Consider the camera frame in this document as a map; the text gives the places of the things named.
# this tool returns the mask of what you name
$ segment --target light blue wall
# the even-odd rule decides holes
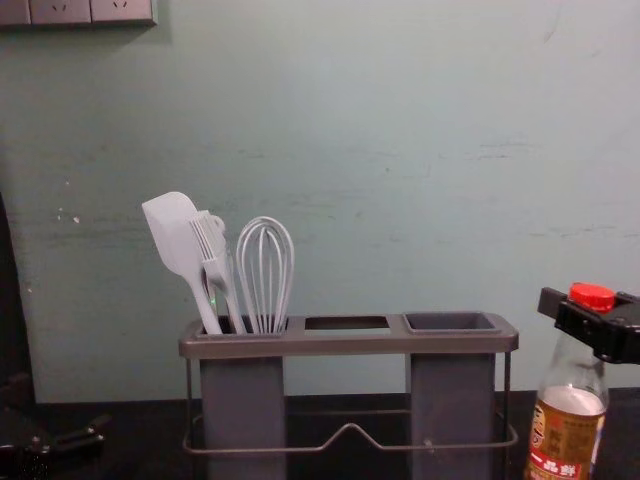
[[[40,401],[183,395],[196,309],[139,207],[169,190],[233,235],[281,219],[294,312],[502,314],[518,389],[555,343],[542,286],[640,292],[638,1],[161,5],[146,33],[0,37],[0,186]],[[305,360],[287,387],[398,391],[402,366]]]

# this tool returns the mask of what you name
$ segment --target whisk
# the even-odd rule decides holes
[[[254,218],[238,238],[236,264],[253,331],[281,332],[293,284],[291,235],[273,218]]]

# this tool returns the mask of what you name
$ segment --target utensil holder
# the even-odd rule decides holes
[[[386,333],[372,333],[371,329]],[[323,333],[361,330],[354,335]],[[291,317],[278,335],[205,335],[192,323],[180,340],[187,363],[188,432],[183,447],[208,457],[208,480],[286,480],[286,455],[322,454],[355,431],[380,452],[406,452],[412,480],[490,480],[493,452],[517,442],[509,425],[511,352],[518,332],[481,312]],[[385,445],[357,423],[323,444],[286,445],[283,358],[403,353],[410,392],[411,445]],[[496,354],[505,355],[501,438],[494,431]],[[200,362],[205,449],[193,441],[192,361]]]

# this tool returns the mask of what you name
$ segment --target wall socket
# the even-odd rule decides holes
[[[27,0],[0,0],[0,25],[29,25],[29,2]]]
[[[91,23],[89,0],[31,0],[34,25]]]
[[[145,23],[154,25],[152,0],[91,0],[93,23]]]

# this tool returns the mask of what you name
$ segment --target metal handle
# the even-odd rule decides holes
[[[197,416],[193,420],[193,424],[200,421],[202,415]],[[478,450],[478,449],[497,449],[508,448],[518,442],[518,433],[510,425],[508,425],[510,439],[503,442],[491,443],[459,443],[434,445],[429,440],[425,440],[424,445],[383,445],[374,439],[367,431],[357,423],[345,423],[336,432],[331,435],[326,442],[316,447],[283,447],[283,448],[223,448],[223,449],[197,449],[191,444],[190,432],[185,433],[182,440],[182,448],[189,454],[195,456],[225,456],[225,455],[259,455],[259,454],[286,454],[286,453],[321,453],[328,449],[338,438],[349,430],[355,430],[369,444],[382,452],[415,452],[428,451],[434,453],[437,450]]]

